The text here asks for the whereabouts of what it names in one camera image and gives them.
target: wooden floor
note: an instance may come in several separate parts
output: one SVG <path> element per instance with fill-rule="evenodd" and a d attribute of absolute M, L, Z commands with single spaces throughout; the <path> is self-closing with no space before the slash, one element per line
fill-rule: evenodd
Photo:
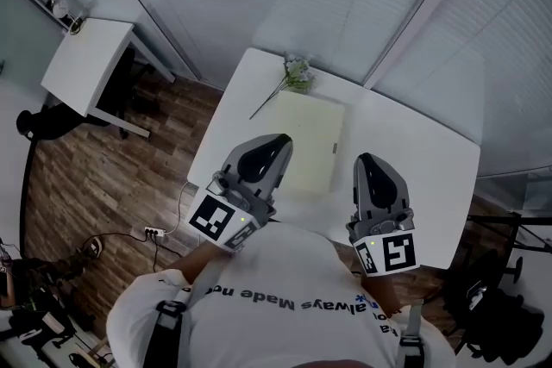
<path fill-rule="evenodd" d="M 28 257 L 62 259 L 94 234 L 121 232 L 142 239 L 146 226 L 170 230 L 176 225 L 180 190 L 222 93 L 180 78 L 169 84 L 156 74 L 144 78 L 138 91 L 160 104 L 156 115 L 130 110 L 126 116 L 152 132 L 149 140 L 133 134 L 121 140 L 117 128 L 82 125 L 58 140 L 39 142 L 28 188 Z M 182 214 L 194 194 L 192 186 L 185 187 Z M 475 226 L 465 230 L 463 239 L 478 244 L 481 252 L 503 246 L 499 237 Z M 117 297 L 136 276 L 152 271 L 155 254 L 152 242 L 118 235 L 102 241 L 100 259 L 73 281 L 77 305 L 97 317 L 98 337 L 104 336 Z M 179 230 L 163 244 L 185 254 L 197 243 L 197 237 Z M 350 247 L 339 246 L 338 251 L 345 262 L 354 263 Z M 455 261 L 462 256 L 460 247 Z M 159 250 L 156 269 L 176 258 Z M 438 290 L 444 277 L 445 271 L 422 268 L 396 277 L 396 286 L 407 302 Z M 453 327 L 439 301 L 423 313 L 441 330 Z M 455 345 L 458 339 L 454 335 L 449 341 Z"/>

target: power strip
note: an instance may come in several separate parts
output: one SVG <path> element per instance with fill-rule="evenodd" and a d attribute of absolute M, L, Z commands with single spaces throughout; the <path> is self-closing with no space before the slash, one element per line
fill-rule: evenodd
<path fill-rule="evenodd" d="M 144 232 L 146 233 L 146 236 L 148 238 L 150 237 L 150 235 L 155 238 L 163 238 L 166 233 L 164 228 L 155 228 L 155 227 L 146 227 L 144 228 Z"/>

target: person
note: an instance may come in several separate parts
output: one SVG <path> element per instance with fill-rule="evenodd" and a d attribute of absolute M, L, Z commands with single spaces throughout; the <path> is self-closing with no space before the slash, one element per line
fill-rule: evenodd
<path fill-rule="evenodd" d="M 139 276 L 107 320 L 111 351 L 121 368 L 144 366 L 158 304 L 186 303 L 211 262 L 216 282 L 190 308 L 186 366 L 393 367 L 410 307 L 390 277 L 355 277 L 319 234 L 269 222 L 233 255 L 204 242 L 164 271 Z M 455 365 L 442 334 L 422 320 L 425 367 Z M 159 351 L 164 363 L 167 346 Z"/>
<path fill-rule="evenodd" d="M 102 241 L 92 238 L 84 250 L 78 249 L 67 259 L 47 262 L 37 258 L 14 259 L 2 248 L 0 268 L 0 307 L 11 309 L 32 303 L 33 293 L 55 286 L 61 279 L 70 280 L 83 273 L 103 250 Z"/>

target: white t-shirt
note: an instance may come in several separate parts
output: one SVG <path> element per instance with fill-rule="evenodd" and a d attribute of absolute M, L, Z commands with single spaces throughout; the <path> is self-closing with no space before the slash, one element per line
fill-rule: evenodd
<path fill-rule="evenodd" d="M 191 308 L 189 360 L 201 368 L 282 368 L 352 359 L 393 367 L 410 308 L 389 319 L 324 237 L 269 223 L 226 264 Z M 163 300 L 185 302 L 179 270 L 137 278 L 117 300 L 107 335 L 121 368 L 142 367 Z M 441 333 L 423 321 L 426 367 L 455 366 Z"/>

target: white table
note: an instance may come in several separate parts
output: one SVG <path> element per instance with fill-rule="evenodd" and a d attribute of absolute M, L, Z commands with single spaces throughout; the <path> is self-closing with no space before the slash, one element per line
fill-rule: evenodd
<path fill-rule="evenodd" d="M 174 82 L 174 76 L 133 33 L 133 27 L 132 23 L 87 19 L 78 34 L 67 33 L 41 84 L 82 116 L 94 115 L 148 137 L 149 131 L 96 107 L 111 73 L 129 44 L 163 77 Z"/>
<path fill-rule="evenodd" d="M 266 134 L 263 113 L 248 118 L 283 78 L 283 59 L 248 49 L 205 133 L 188 180 L 206 186 L 230 151 Z M 422 265 L 448 268 L 461 237 L 474 192 L 480 148 L 441 124 L 376 92 L 326 72 L 310 93 L 346 104 L 331 192 L 306 196 L 274 192 L 274 217 L 349 244 L 345 224 L 354 213 L 353 164 L 364 152 L 391 164 L 408 184 Z"/>

